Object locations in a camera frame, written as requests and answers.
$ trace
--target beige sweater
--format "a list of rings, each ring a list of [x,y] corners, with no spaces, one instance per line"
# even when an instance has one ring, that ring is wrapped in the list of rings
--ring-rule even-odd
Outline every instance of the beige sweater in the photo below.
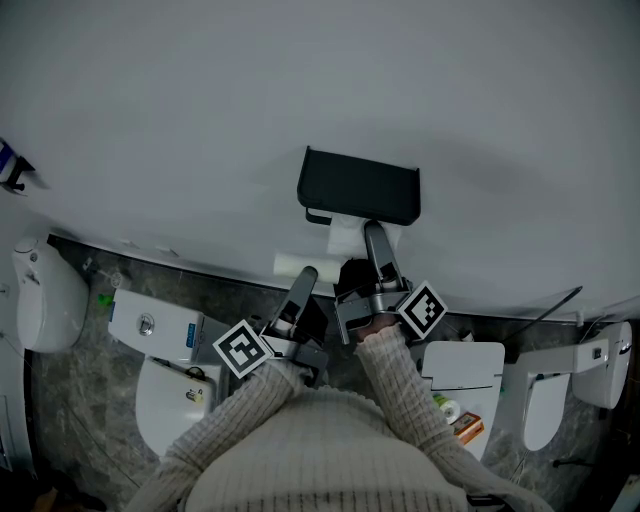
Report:
[[[127,512],[454,512],[486,495],[516,511],[551,510],[453,436],[397,326],[356,353],[382,410],[352,393],[309,390],[299,368],[270,362],[174,442]]]

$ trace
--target gray tile floor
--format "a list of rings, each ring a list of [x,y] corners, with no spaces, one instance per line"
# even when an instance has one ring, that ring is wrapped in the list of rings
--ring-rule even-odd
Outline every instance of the gray tile floor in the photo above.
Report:
[[[281,291],[143,263],[62,239],[55,244],[79,271],[90,256],[107,272],[131,275],[135,292],[198,309],[231,325],[251,315],[269,318],[284,296]],[[91,285],[90,304],[79,341],[67,352],[33,357],[35,437],[41,456],[53,468],[67,473],[82,491],[101,498],[111,510],[122,510],[158,465],[135,421],[135,390],[143,356],[111,340],[109,308],[97,298],[113,290],[100,274],[86,277]],[[375,399],[353,355],[354,347],[340,343],[332,302],[319,302],[330,318],[325,345],[331,356],[330,384]],[[429,339],[457,339],[456,332],[465,328],[474,332],[477,341],[495,341],[522,325],[521,321],[447,315]],[[575,343],[579,334],[572,325],[543,322],[509,342],[507,350],[566,345]],[[527,453],[513,436],[494,427],[483,462],[498,475],[537,492],[555,510],[569,510],[591,470],[555,469],[552,462],[597,459],[610,428],[609,419],[599,420],[598,412],[568,393],[563,423],[549,445]]]

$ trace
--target white toilet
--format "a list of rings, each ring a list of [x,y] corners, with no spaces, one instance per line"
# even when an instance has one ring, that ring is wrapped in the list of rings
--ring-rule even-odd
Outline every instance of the white toilet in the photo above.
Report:
[[[460,404],[461,412],[482,418],[484,431],[465,445],[478,460],[489,441],[498,407],[504,346],[500,343],[432,341],[411,349],[420,374],[434,393]]]
[[[609,340],[609,360],[592,370],[571,376],[571,388],[576,397],[597,407],[615,408],[627,380],[631,337],[629,322],[602,329],[596,338]]]
[[[15,246],[18,337],[35,352],[57,352],[80,336],[89,287],[45,240],[24,238]]]
[[[118,289],[108,329],[147,356],[136,389],[136,422],[145,443],[163,456],[226,398],[228,370],[213,342],[229,326],[199,311]]]
[[[531,451],[540,450],[555,436],[562,416],[571,374],[606,364],[606,338],[520,354],[505,364],[496,425],[512,432]]]

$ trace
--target person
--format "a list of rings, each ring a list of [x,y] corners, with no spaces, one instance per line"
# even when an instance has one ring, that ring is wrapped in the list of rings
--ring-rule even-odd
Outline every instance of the person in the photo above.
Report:
[[[356,348],[380,407],[269,361],[173,443],[127,512],[551,511],[453,435],[394,321]]]

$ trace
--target hand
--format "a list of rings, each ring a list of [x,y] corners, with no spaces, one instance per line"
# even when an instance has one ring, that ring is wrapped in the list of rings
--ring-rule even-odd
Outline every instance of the hand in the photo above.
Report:
[[[364,339],[369,336],[369,334],[376,334],[380,332],[385,327],[389,327],[394,325],[398,321],[396,315],[391,315],[389,313],[382,313],[381,315],[376,315],[371,322],[371,325],[363,327],[362,329],[358,329],[356,331],[358,335],[358,343],[362,343]]]

